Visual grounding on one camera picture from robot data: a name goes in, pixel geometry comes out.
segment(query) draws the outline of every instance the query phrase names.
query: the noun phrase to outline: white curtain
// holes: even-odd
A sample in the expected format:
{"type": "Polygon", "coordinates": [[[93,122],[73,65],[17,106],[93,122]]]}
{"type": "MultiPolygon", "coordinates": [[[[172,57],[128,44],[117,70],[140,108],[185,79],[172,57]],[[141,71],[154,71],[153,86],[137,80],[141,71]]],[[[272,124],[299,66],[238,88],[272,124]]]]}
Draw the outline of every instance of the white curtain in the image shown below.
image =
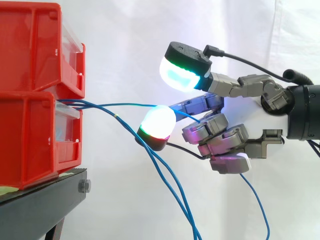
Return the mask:
{"type": "MultiPolygon", "coordinates": [[[[203,92],[178,92],[160,78],[169,42],[206,44],[281,75],[292,68],[320,84],[320,3],[315,0],[60,0],[64,18],[86,44],[86,100],[171,105],[203,92]]],[[[237,78],[259,73],[212,59],[212,71],[237,78]]],[[[148,111],[114,107],[134,129],[148,111]]],[[[181,136],[170,142],[197,151],[181,136]]],[[[62,240],[188,240],[192,228],[148,155],[115,119],[86,110],[82,167],[92,181],[86,200],[64,222],[62,240]]],[[[166,147],[160,155],[184,187],[203,240],[263,240],[255,196],[239,175],[220,175],[166,147]]],[[[264,206],[272,240],[320,238],[320,159],[305,142],[286,141],[245,174],[264,206]]]]}

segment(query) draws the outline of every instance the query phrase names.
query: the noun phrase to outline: blue wire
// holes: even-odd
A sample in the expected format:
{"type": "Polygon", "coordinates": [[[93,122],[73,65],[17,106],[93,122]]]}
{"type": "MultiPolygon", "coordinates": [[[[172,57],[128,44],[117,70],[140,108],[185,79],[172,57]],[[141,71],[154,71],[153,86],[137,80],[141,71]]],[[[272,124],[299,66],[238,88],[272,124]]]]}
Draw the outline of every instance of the blue wire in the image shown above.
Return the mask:
{"type": "MultiPolygon", "coordinates": [[[[59,100],[59,101],[61,101],[61,102],[78,102],[78,103],[80,102],[80,103],[81,103],[83,100],[77,100],[77,99],[62,99],[62,100],[59,100]]],[[[107,110],[107,109],[105,109],[105,108],[103,108],[103,107],[108,107],[108,106],[125,106],[125,105],[127,105],[127,106],[140,106],[140,107],[155,107],[155,106],[156,106],[156,105],[151,105],[151,104],[140,104],[140,103],[110,103],[110,104],[102,104],[102,105],[95,105],[95,104],[89,103],[89,102],[86,102],[86,103],[88,103],[89,105],[94,105],[94,106],[89,106],[88,104],[87,104],[87,105],[83,105],[83,104],[74,104],[74,103],[69,103],[68,105],[69,105],[69,106],[79,107],[79,108],[78,108],[79,110],[88,109],[88,108],[98,108],[98,109],[101,109],[100,107],[102,107],[101,110],[103,110],[103,111],[104,111],[104,110],[107,110]]],[[[177,110],[174,110],[174,111],[175,111],[176,113],[179,113],[179,114],[182,114],[182,115],[184,115],[184,116],[186,116],[186,117],[189,117],[189,118],[195,120],[195,121],[198,122],[198,123],[200,122],[199,120],[195,119],[194,117],[192,117],[192,116],[190,116],[190,115],[188,115],[188,114],[186,114],[186,113],[184,113],[184,112],[177,111],[177,110]]],[[[164,178],[164,179],[162,178],[163,175],[161,176],[162,172],[160,171],[160,169],[159,169],[160,172],[158,171],[161,179],[162,179],[163,182],[166,184],[166,186],[169,188],[169,190],[170,190],[171,193],[173,194],[174,198],[177,200],[179,206],[181,207],[184,215],[186,216],[186,218],[187,218],[188,221],[190,222],[190,224],[191,224],[191,226],[192,226],[192,230],[196,229],[196,235],[197,235],[198,239],[199,239],[199,240],[202,240],[202,238],[201,238],[201,236],[200,236],[200,234],[199,234],[199,232],[198,232],[198,230],[197,230],[197,228],[196,228],[196,226],[195,226],[195,223],[194,223],[194,221],[193,221],[194,219],[193,219],[193,216],[192,216],[192,214],[191,214],[191,210],[190,210],[190,208],[189,208],[186,195],[184,194],[184,190],[183,190],[183,188],[182,188],[182,186],[181,186],[178,178],[176,177],[176,175],[175,175],[174,172],[172,171],[172,169],[169,167],[169,165],[168,165],[159,155],[157,155],[157,154],[136,134],[136,132],[135,132],[127,123],[125,123],[125,122],[124,122],[121,118],[119,118],[118,116],[116,117],[116,119],[121,123],[122,126],[124,126],[124,128],[126,128],[131,134],[133,134],[136,138],[138,138],[139,141],[143,144],[143,146],[144,146],[144,148],[146,149],[146,151],[148,152],[148,149],[149,149],[149,150],[151,151],[152,155],[154,155],[154,156],[168,169],[168,171],[171,173],[173,179],[175,180],[175,182],[176,182],[176,184],[177,184],[177,186],[178,186],[178,188],[179,188],[179,190],[180,190],[180,192],[181,192],[181,196],[182,196],[183,202],[184,202],[184,204],[185,204],[185,206],[186,206],[186,208],[187,208],[187,211],[186,211],[186,209],[184,208],[181,200],[180,200],[179,197],[177,196],[176,192],[175,192],[175,191],[173,190],[173,188],[171,187],[171,185],[167,182],[167,180],[166,180],[165,178],[164,178]]],[[[269,227],[269,223],[268,223],[268,220],[267,220],[267,216],[266,216],[264,207],[262,206],[262,203],[261,203],[261,201],[260,201],[260,199],[259,199],[259,196],[258,196],[256,190],[254,189],[254,187],[251,185],[251,183],[245,178],[245,176],[244,176],[242,173],[240,173],[240,176],[241,176],[241,177],[243,178],[243,180],[249,185],[249,187],[250,187],[251,190],[253,191],[253,193],[254,193],[254,195],[255,195],[258,203],[259,203],[259,206],[260,206],[260,209],[261,209],[261,212],[262,212],[264,221],[265,221],[265,225],[266,225],[266,228],[267,228],[266,240],[269,240],[269,237],[270,237],[270,227],[269,227]]]]}
{"type": "Polygon", "coordinates": [[[261,209],[261,212],[262,212],[262,215],[263,215],[263,218],[264,218],[264,221],[265,221],[265,225],[266,225],[266,229],[267,229],[267,235],[266,235],[266,240],[269,239],[270,237],[270,227],[269,227],[269,223],[268,223],[268,220],[267,220],[267,216],[266,216],[266,213],[265,213],[265,210],[264,210],[264,207],[262,206],[262,203],[258,197],[258,194],[256,192],[256,190],[254,189],[254,187],[251,185],[251,183],[245,178],[245,176],[240,173],[240,176],[243,178],[243,180],[249,185],[249,187],[251,188],[251,190],[253,191],[254,195],[255,195],[255,198],[257,199],[258,203],[259,203],[259,206],[260,206],[260,209],[261,209]]]}
{"type": "MultiPolygon", "coordinates": [[[[61,99],[59,100],[60,102],[76,102],[77,99],[61,99]]],[[[80,107],[79,110],[83,110],[83,109],[89,109],[91,108],[90,106],[83,106],[80,104],[74,104],[74,103],[68,103],[67,105],[69,106],[75,106],[75,107],[80,107]]],[[[131,102],[125,102],[125,103],[109,103],[109,104],[101,104],[98,105],[100,107],[111,107],[111,106],[139,106],[139,107],[156,107],[157,105],[152,105],[152,104],[140,104],[140,103],[131,103],[131,102]]],[[[193,116],[190,116],[189,114],[183,112],[183,111],[178,111],[178,110],[174,110],[172,109],[175,113],[177,114],[181,114],[183,116],[186,116],[194,121],[196,121],[197,123],[200,123],[200,121],[196,118],[194,118],[193,116]]]]}
{"type": "Polygon", "coordinates": [[[121,125],[127,129],[132,135],[134,135],[139,141],[140,143],[144,146],[145,150],[147,151],[147,153],[149,154],[158,174],[160,175],[162,181],[165,183],[165,185],[169,188],[169,190],[171,191],[171,193],[173,194],[174,198],[177,200],[178,204],[180,205],[184,215],[186,216],[186,218],[188,219],[188,221],[190,222],[191,226],[192,226],[192,232],[193,232],[193,239],[194,240],[197,240],[197,238],[199,240],[202,240],[201,236],[200,236],[200,233],[199,231],[197,230],[197,227],[195,225],[195,221],[194,221],[194,218],[192,216],[192,213],[191,213],[191,210],[190,210],[190,207],[189,207],[189,204],[188,204],[188,201],[187,201],[187,198],[186,198],[186,195],[184,193],[184,190],[177,178],[177,176],[174,174],[174,172],[172,171],[172,169],[169,167],[169,165],[160,157],[158,156],[142,139],[141,137],[126,123],[124,122],[119,116],[115,115],[113,112],[103,108],[102,106],[99,106],[99,105],[95,105],[93,103],[90,103],[90,102],[87,102],[87,101],[84,101],[84,100],[78,100],[78,99],[61,99],[59,100],[60,102],[78,102],[78,103],[83,103],[83,104],[86,104],[86,107],[90,106],[91,108],[97,108],[97,109],[100,109],[106,113],[108,113],[109,115],[115,117],[115,119],[118,120],[118,122],[121,123],[121,125]],[[185,204],[185,207],[186,209],[184,208],[181,200],[179,199],[179,197],[177,196],[176,192],[174,191],[174,189],[171,187],[171,185],[168,183],[168,181],[166,180],[165,176],[163,175],[163,173],[161,172],[154,156],[169,170],[169,172],[171,173],[173,179],[175,180],[179,190],[180,190],[180,193],[181,193],[181,196],[182,196],[182,199],[183,199],[183,202],[185,204]]]}

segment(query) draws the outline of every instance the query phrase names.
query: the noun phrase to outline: red storage bin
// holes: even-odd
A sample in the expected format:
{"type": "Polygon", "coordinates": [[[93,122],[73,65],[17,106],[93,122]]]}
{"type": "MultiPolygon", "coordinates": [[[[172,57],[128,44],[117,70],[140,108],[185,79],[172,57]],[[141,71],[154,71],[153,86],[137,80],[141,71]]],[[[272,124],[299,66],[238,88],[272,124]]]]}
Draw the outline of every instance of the red storage bin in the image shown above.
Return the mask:
{"type": "Polygon", "coordinates": [[[0,1],[0,91],[85,97],[85,46],[56,3],[0,1]]]}
{"type": "Polygon", "coordinates": [[[0,186],[24,189],[81,164],[81,111],[50,92],[0,91],[0,112],[0,186]]]}

